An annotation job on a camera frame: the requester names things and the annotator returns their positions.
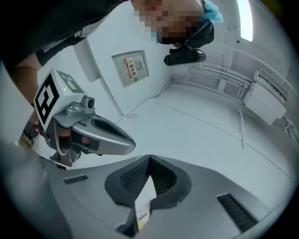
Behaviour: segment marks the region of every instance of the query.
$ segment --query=fluorescent light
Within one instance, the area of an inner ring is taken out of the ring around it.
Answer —
[[[237,0],[237,2],[241,21],[241,38],[252,42],[253,26],[249,0]]]

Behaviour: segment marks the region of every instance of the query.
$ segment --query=blue hair net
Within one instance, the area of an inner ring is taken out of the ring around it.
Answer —
[[[205,2],[206,13],[202,16],[202,20],[204,21],[205,19],[209,19],[212,23],[223,22],[223,16],[218,11],[218,7],[210,0],[205,0]]]

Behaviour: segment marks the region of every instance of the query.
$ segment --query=warning sign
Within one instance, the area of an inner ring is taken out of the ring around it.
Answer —
[[[136,68],[135,68],[135,65],[134,65],[133,58],[127,58],[124,61],[125,61],[125,65],[126,65],[127,70],[128,70],[129,77],[130,78],[136,77],[137,72],[136,72]]]

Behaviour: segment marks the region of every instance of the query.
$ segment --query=air conditioner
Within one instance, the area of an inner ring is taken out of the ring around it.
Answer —
[[[286,112],[287,92],[263,69],[258,69],[253,83],[244,98],[247,108],[256,113],[269,125]]]

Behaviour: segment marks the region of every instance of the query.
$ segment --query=person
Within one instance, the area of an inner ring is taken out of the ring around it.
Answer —
[[[92,34],[118,5],[128,0],[56,0],[46,7],[18,3],[14,6],[14,22],[18,28],[5,24],[2,44],[4,64],[26,100],[33,104],[38,90],[37,72],[55,54],[75,45]],[[157,34],[160,43],[182,42],[196,33],[205,14],[204,0],[130,0],[139,14],[139,21]],[[34,113],[30,122],[37,120]],[[59,129],[61,137],[71,135]]]

